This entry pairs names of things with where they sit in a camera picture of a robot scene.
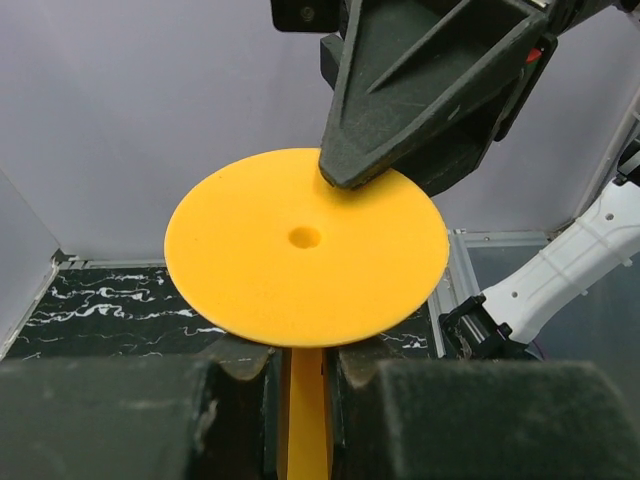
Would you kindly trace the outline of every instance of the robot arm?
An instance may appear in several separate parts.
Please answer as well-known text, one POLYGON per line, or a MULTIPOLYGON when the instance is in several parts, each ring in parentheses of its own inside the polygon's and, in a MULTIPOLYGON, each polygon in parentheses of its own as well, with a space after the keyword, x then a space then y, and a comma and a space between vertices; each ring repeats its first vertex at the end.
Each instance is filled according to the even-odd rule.
POLYGON ((593 205, 532 260, 440 319, 449 355, 503 358, 562 307, 640 251, 640 141, 593 205))

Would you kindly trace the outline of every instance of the white backdrop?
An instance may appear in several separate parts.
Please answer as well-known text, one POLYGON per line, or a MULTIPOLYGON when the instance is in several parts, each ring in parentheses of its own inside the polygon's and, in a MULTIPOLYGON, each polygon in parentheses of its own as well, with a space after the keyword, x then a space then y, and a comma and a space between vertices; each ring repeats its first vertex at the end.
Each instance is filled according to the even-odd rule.
MULTIPOLYGON (((640 81, 640 32, 608 11, 563 46, 511 136, 437 199, 450 227, 570 217, 640 81)), ((219 167, 318 145, 317 36, 268 0, 0 4, 0 168, 68 253, 158 258, 181 197, 219 167)))
POLYGON ((0 172, 0 351, 51 269, 58 244, 0 172))

